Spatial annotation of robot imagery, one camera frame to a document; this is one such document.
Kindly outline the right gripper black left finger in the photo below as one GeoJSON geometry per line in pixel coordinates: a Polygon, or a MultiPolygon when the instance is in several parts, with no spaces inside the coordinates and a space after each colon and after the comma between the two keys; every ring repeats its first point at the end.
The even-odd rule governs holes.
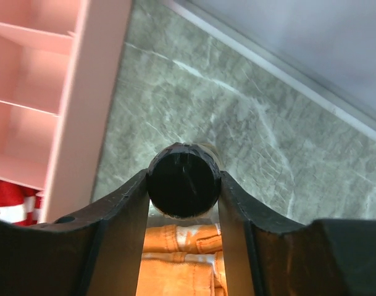
{"type": "Polygon", "coordinates": [[[135,295],[148,207],[141,170],[53,223],[0,221],[0,295],[135,295]]]}

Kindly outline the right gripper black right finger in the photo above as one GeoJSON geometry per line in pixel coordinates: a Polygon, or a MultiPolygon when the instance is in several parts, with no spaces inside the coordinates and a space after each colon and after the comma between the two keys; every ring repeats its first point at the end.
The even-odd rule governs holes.
{"type": "Polygon", "coordinates": [[[303,225],[222,173],[219,218],[230,295],[376,295],[376,220],[303,225]]]}

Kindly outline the spice shaker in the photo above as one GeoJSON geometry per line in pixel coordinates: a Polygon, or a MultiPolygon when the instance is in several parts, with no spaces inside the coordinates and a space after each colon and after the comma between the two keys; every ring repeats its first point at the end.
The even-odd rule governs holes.
{"type": "Polygon", "coordinates": [[[207,216],[220,196],[222,169],[213,145],[176,142],[160,151],[149,164],[148,196],[153,207],[170,218],[207,216]]]}

